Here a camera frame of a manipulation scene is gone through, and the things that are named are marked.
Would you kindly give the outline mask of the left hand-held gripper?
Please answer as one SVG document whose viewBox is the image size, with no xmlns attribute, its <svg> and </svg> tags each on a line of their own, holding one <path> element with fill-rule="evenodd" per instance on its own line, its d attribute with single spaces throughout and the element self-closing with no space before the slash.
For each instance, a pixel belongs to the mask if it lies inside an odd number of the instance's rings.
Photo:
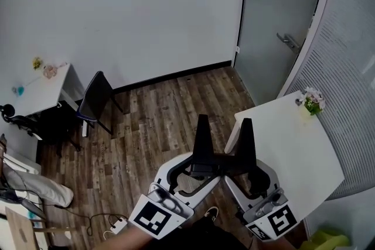
<svg viewBox="0 0 375 250">
<path fill-rule="evenodd" d="M 129 222 L 156 239 L 162 239 L 194 215 L 197 207 L 218 185 L 220 176 L 212 176 L 191 193 L 174 192 L 177 178 L 191 165 L 193 153 L 177 155 L 157 171 L 147 195 L 142 194 Z"/>
</svg>

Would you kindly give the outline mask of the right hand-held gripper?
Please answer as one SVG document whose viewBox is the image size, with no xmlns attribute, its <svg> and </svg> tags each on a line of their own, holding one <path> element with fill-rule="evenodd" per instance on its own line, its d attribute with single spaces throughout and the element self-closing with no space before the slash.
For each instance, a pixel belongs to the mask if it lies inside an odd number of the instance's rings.
<svg viewBox="0 0 375 250">
<path fill-rule="evenodd" d="M 248 173 L 250 196 L 231 177 L 223 179 L 244 212 L 246 228 L 260 241 L 274 241 L 298 225 L 290 201 L 283 189 L 278 188 L 276 172 L 261 160 L 257 160 L 257 167 Z M 263 199 L 255 205 L 254 200 L 259 197 Z"/>
</svg>

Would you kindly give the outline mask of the person's right forearm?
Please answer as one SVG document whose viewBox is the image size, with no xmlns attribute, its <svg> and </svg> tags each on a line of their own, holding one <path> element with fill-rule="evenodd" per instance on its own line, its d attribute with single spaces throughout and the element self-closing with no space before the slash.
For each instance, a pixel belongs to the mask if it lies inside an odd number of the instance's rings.
<svg viewBox="0 0 375 250">
<path fill-rule="evenodd" d="M 273 250 L 296 250 L 296 248 L 284 237 L 273 243 Z"/>
</svg>

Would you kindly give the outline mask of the person's left forearm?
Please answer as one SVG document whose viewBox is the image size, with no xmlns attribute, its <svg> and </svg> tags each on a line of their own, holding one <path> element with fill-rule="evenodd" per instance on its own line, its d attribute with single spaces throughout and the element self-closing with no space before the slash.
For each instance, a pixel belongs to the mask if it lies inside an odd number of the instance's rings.
<svg viewBox="0 0 375 250">
<path fill-rule="evenodd" d="M 124 232 L 96 245 L 93 250 L 141 250 L 152 240 L 152 236 L 138 227 L 130 227 Z"/>
</svg>

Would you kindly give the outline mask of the person's black shoe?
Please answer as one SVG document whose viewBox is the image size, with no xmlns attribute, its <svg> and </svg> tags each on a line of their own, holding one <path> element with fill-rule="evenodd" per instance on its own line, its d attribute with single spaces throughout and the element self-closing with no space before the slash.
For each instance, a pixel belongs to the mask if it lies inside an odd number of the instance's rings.
<svg viewBox="0 0 375 250">
<path fill-rule="evenodd" d="M 210 207 L 204 214 L 204 218 L 214 222 L 219 214 L 219 208 L 217 206 Z"/>
</svg>

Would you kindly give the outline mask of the white square table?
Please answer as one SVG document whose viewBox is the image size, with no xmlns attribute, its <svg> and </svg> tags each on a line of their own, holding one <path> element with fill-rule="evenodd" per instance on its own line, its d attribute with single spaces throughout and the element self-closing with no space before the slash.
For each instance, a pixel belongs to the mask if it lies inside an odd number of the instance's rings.
<svg viewBox="0 0 375 250">
<path fill-rule="evenodd" d="M 300 222 L 321 205 L 344 180 L 335 150 L 317 116 L 305 118 L 296 91 L 235 114 L 225 153 L 237 143 L 243 119 L 253 122 L 258 160 L 272 168 Z"/>
</svg>

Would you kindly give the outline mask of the person's black clothing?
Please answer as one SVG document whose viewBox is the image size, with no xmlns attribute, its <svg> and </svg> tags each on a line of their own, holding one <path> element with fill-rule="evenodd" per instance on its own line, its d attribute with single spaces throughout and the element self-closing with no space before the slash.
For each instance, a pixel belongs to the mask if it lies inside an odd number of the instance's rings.
<svg viewBox="0 0 375 250">
<path fill-rule="evenodd" d="M 233 234 L 204 216 L 181 230 L 176 243 L 180 250 L 248 250 Z"/>
</svg>

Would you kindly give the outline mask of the white power strip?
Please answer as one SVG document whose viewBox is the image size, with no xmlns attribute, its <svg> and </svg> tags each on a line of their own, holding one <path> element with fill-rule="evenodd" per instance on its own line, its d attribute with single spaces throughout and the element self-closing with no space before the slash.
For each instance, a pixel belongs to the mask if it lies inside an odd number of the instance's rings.
<svg viewBox="0 0 375 250">
<path fill-rule="evenodd" d="M 128 220 L 125 218 L 120 218 L 114 225 L 111 226 L 110 230 L 113 234 L 117 235 L 128 225 Z"/>
</svg>

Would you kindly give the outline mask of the green tablecloth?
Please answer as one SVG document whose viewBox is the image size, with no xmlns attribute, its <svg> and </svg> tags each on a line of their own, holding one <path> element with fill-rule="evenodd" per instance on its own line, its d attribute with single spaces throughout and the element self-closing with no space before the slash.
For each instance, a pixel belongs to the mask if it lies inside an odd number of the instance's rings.
<svg viewBox="0 0 375 250">
<path fill-rule="evenodd" d="M 335 250 L 337 247 L 351 246 L 350 239 L 337 231 L 317 230 L 308 240 L 313 250 Z"/>
</svg>

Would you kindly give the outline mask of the potted pink flowers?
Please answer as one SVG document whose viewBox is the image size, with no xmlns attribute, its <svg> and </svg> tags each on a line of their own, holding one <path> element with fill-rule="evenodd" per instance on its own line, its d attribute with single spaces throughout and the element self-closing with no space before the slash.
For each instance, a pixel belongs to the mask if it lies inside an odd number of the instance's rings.
<svg viewBox="0 0 375 250">
<path fill-rule="evenodd" d="M 326 106 L 326 101 L 322 92 L 313 87 L 306 87 L 303 92 L 301 92 L 298 99 L 304 102 L 304 104 L 299 107 L 302 110 L 302 115 L 307 119 L 322 113 Z"/>
</svg>

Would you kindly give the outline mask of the dark blue chair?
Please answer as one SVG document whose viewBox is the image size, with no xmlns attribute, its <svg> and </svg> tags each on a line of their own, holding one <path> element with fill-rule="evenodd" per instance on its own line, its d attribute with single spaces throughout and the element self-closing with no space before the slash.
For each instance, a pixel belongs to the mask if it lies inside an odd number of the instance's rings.
<svg viewBox="0 0 375 250">
<path fill-rule="evenodd" d="M 101 126 L 106 132 L 112 135 L 113 130 L 107 128 L 100 121 L 100 118 L 105 111 L 105 106 L 109 100 L 114 103 L 122 114 L 124 114 L 123 109 L 115 100 L 114 95 L 114 90 L 106 79 L 104 73 L 102 71 L 96 72 L 95 76 L 90 81 L 84 92 L 83 99 L 76 111 L 76 116 L 87 122 L 87 124 L 92 128 L 94 128 L 94 122 L 99 124 L 99 126 Z"/>
</svg>

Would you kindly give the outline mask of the black office chair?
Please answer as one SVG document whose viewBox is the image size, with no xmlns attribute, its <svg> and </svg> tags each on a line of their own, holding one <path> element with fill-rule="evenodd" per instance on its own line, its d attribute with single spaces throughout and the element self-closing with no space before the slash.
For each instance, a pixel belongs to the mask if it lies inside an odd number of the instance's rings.
<svg viewBox="0 0 375 250">
<path fill-rule="evenodd" d="M 62 146 L 67 141 L 76 151 L 81 151 L 80 145 L 71 137 L 77 125 L 77 119 L 67 106 L 44 110 L 36 119 L 32 119 L 16 115 L 14 107 L 5 104 L 0 105 L 0 114 L 6 123 L 26 131 L 29 136 L 37 136 L 47 145 L 55 146 L 58 157 L 62 157 Z"/>
</svg>

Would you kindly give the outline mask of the white window blinds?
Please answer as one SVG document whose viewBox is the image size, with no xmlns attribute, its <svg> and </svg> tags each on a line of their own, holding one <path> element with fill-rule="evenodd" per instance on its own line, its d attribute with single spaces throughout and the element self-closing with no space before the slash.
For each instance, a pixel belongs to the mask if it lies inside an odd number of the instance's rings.
<svg viewBox="0 0 375 250">
<path fill-rule="evenodd" d="M 283 93 L 312 87 L 344 179 L 331 199 L 375 188 L 375 0 L 318 0 Z"/>
</svg>

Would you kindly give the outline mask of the wooden chair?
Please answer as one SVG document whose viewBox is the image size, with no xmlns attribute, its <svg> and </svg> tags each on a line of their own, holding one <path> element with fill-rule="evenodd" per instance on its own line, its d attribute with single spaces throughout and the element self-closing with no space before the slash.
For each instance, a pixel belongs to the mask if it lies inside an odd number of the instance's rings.
<svg viewBox="0 0 375 250">
<path fill-rule="evenodd" d="M 13 242 L 16 250 L 39 250 L 36 233 L 62 233 L 72 232 L 74 228 L 35 228 L 33 221 L 24 217 L 8 207 L 5 207 Z"/>
</svg>

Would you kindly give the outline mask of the frosted glass door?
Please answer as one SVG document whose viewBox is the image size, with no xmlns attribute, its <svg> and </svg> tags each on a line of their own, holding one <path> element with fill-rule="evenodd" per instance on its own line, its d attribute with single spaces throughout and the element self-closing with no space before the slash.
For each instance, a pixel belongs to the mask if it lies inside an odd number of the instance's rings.
<svg viewBox="0 0 375 250">
<path fill-rule="evenodd" d="M 302 47 L 317 1 L 244 0 L 234 67 L 255 105 L 276 99 L 299 55 L 276 34 L 289 34 Z"/>
</svg>

